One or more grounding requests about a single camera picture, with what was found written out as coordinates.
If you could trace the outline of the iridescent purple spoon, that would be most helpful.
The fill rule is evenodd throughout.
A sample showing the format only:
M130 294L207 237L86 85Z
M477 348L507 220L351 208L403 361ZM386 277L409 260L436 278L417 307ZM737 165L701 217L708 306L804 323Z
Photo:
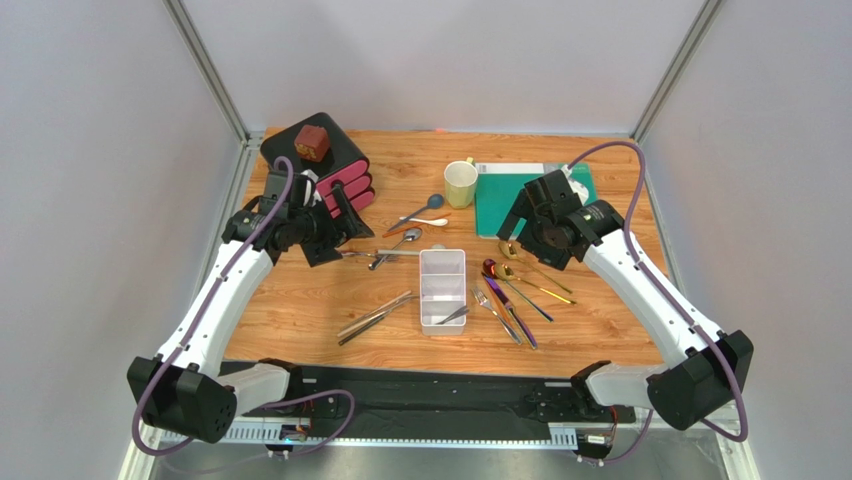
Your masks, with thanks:
M511 290L513 290L525 303L527 303L531 308L533 308L540 316L546 319L549 323L554 322L554 318L551 315L549 315L545 310L543 310L536 303L534 303L528 296L526 296L523 292L516 288L505 274L501 274L497 271L497 263L495 260L487 258L482 262L482 265L484 272L488 276L502 280Z

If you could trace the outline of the silver fork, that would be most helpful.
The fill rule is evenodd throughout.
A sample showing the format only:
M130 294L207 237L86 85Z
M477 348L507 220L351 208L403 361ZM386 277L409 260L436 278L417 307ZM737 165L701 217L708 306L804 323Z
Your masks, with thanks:
M340 254L343 258L371 258L371 259L384 259L386 261L396 261L398 260L398 255L389 255L389 254L380 254L376 252L359 252L359 251L341 251Z
M488 310L501 324L502 328L505 330L507 335L512 339L512 341L517 345L522 345L523 341L521 340L518 333L509 325L509 323L498 313L498 311L492 306L490 300L486 296L486 294L478 287L474 286L471 289L474 298L477 303Z

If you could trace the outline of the iridescent purple knife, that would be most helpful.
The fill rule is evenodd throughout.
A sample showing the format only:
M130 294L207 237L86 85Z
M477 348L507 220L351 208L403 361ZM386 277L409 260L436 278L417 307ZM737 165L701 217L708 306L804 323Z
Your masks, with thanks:
M492 291L492 292L496 295L496 297L498 298L498 301L499 301L499 302L500 302L500 304L503 306L504 310L505 310L505 311L509 314L509 316L510 316L510 317L511 317L511 318L515 321L515 323L518 325L518 327L519 327L519 328L520 328L520 330L521 330L521 333L523 334L524 338L527 340L527 342L529 343L529 345L531 346L531 348L532 348L533 350L536 350L536 349L538 348L538 342L537 342L537 340L535 339L534 335L532 334L532 332L531 332L531 331L530 331L530 329L528 328L527 324L526 324L526 323L525 323L525 322L521 319L521 317L517 314L517 312L516 312L516 310L515 310L515 308L514 308L514 305L513 305L513 304L512 304L512 302L509 300L509 298L507 297L507 295L505 294L505 292L504 292L504 291L503 291L503 290L499 287L499 285L498 285L497 281L496 281L495 279L493 279L493 278L489 277L489 276L488 276L487 274L485 274L485 273L483 273L483 274L482 274L482 276L483 276L483 278L485 279L485 281L487 282L487 284L489 285L489 288L491 289L491 291Z

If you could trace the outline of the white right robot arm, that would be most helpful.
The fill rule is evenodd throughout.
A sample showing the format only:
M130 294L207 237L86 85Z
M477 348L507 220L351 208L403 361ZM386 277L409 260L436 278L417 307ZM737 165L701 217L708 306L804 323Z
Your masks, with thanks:
M498 237L514 237L540 263L558 270L570 260L604 280L640 321L662 364L620 366L600 361L572 379L600 406L655 411L670 427L687 430L742 398L754 346L701 314L641 251L626 221L607 202L583 204L562 170L524 184Z

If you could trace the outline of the green notebook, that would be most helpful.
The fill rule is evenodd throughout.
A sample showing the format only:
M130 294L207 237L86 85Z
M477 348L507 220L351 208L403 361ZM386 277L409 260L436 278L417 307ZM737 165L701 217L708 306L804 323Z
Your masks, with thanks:
M562 166L561 163L477 163L479 178L474 198L477 236L497 239L497 231L524 185Z

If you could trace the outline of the pale yellow mug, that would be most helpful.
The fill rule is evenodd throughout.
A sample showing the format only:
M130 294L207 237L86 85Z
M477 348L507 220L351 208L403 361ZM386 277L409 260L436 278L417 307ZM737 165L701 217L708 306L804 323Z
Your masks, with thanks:
M473 203L479 172L473 157L449 163L443 173L445 199L454 209L463 209Z

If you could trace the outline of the silver metal spoon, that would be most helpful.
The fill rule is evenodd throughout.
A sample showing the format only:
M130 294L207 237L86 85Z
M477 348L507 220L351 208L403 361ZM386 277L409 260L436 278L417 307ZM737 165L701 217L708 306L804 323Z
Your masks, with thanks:
M419 227L408 228L403 232L402 239L393 247L380 249L376 252L375 259L368 265L370 271L374 271L384 264L391 256L398 254L400 249L408 243L418 240L422 236L422 229Z

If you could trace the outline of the white ceramic spoon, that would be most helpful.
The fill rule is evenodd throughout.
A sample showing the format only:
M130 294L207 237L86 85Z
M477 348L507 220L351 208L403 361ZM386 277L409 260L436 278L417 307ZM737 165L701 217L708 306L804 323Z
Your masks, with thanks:
M421 219L421 218L411 218L410 222L416 223L419 225L428 225L435 227L444 227L449 223L448 218L437 218L437 219Z

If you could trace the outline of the blue grey plastic spoon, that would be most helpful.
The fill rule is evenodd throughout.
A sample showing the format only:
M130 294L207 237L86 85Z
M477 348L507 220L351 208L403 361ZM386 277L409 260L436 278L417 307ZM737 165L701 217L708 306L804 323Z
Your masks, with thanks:
M432 194L432 195L429 196L426 204L423 207L421 207L420 209L418 209L418 210L412 212L411 214L408 214L407 216L400 219L397 223L393 224L388 229L388 231L392 231L392 230L404 225L405 223L407 223L408 221L410 221L411 219L416 217L418 214L421 214L421 213L423 213L427 210L439 209L444 205L444 203L445 203L445 198L442 194L438 194L438 193Z

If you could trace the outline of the black pink drawer box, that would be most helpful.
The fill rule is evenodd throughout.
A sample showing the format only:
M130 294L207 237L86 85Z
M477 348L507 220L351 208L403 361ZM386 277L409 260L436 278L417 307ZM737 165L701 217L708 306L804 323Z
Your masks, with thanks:
M305 124L321 126L328 131L330 150L323 162L301 160L296 154L293 141ZM276 158L286 156L293 162L295 171L312 170L319 177L318 193L324 198L334 217L338 215L337 204L331 193L335 184L343 185L346 196L358 212L372 204L375 199L368 157L325 112L315 113L269 136L262 142L260 152L270 165Z

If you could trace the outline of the red brown cube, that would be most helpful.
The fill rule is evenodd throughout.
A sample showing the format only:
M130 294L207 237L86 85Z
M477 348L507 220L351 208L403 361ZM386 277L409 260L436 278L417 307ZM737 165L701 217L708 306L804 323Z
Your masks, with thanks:
M330 137L324 127L305 124L297 133L293 145L301 160L320 163L330 150Z

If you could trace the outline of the white compartment organizer box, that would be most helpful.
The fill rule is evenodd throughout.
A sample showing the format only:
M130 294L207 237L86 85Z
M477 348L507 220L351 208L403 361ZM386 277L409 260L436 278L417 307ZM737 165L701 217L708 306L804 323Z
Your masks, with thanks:
M468 307L464 250L431 250L419 255L419 305L420 326L425 336L463 334L467 314L444 325L436 323L462 306Z

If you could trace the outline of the silver utensil in organizer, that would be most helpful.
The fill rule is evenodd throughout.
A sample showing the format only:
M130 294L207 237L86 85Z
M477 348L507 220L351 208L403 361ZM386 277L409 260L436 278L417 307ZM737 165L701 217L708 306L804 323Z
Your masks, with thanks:
M462 306L461 308L457 309L456 311L454 311L453 313L448 315L446 318L437 322L436 325L444 325L448 322L455 320L456 318L465 316L468 312L469 312L469 308L467 306Z

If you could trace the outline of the white handled ladle spoon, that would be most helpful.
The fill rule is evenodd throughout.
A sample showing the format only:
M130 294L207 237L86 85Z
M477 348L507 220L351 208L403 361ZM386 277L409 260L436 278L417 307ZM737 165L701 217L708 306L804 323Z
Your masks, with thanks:
M431 245L430 248L420 249L420 250L404 250L404 249L379 249L376 250L375 254L377 256L419 256L422 252L431 251L431 250L445 250L446 247L443 244L434 244Z

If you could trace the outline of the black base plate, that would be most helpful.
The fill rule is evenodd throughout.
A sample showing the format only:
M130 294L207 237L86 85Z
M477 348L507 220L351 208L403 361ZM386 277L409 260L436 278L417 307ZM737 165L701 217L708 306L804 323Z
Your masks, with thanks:
M593 409L564 378L416 372L305 365L288 398L331 390L330 398L269 411L308 421L319 436L354 413L344 439L517 440L549 438L552 423L633 426L634 409Z

